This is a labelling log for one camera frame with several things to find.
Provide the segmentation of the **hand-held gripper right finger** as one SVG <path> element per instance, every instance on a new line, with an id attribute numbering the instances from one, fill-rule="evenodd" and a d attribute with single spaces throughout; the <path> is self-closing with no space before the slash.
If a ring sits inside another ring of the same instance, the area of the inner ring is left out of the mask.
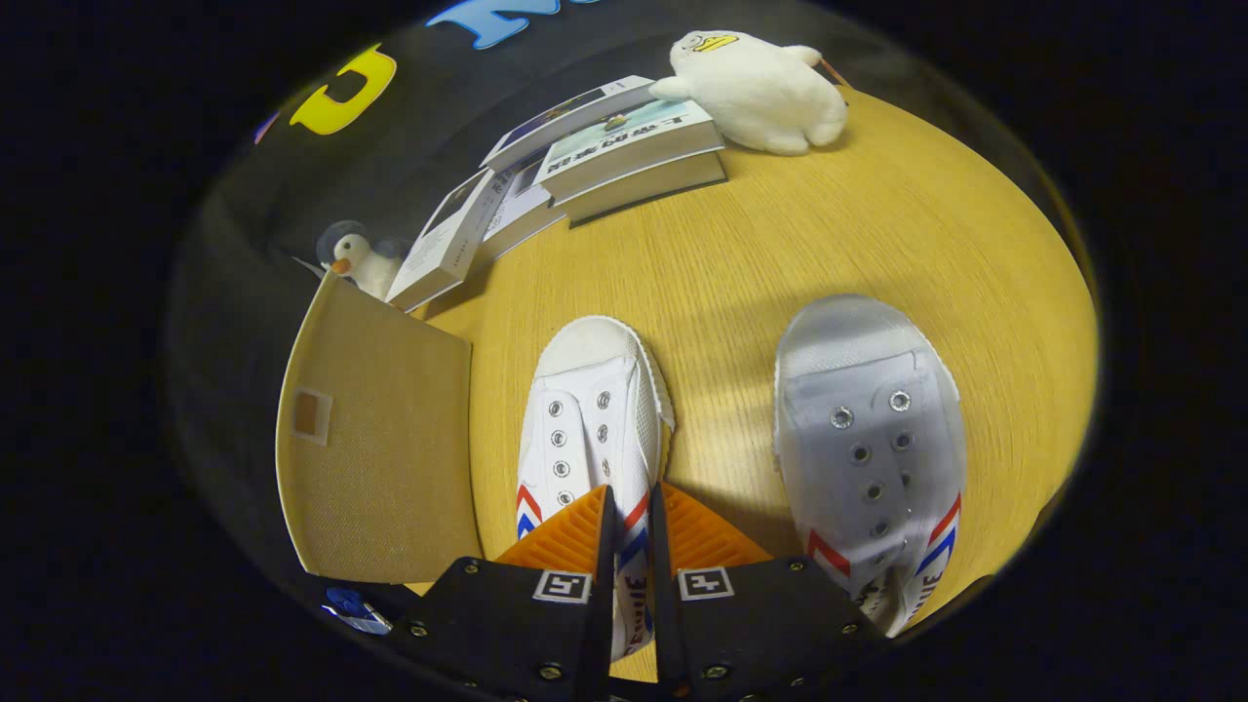
<path id="1" fill-rule="evenodd" d="M 651 622 L 658 701 L 811 701 L 882 657 L 887 636 L 807 556 L 691 567 L 710 511 L 651 488 Z"/>

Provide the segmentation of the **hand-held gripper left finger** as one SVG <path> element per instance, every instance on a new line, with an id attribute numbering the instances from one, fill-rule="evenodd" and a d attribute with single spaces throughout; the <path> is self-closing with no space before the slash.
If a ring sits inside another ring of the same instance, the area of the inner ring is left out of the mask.
<path id="1" fill-rule="evenodd" d="M 389 648 L 416 675 L 470 701 L 605 701 L 612 662 L 617 510 L 599 486 L 525 538 L 582 532 L 575 570 L 459 557 L 411 600 Z"/>

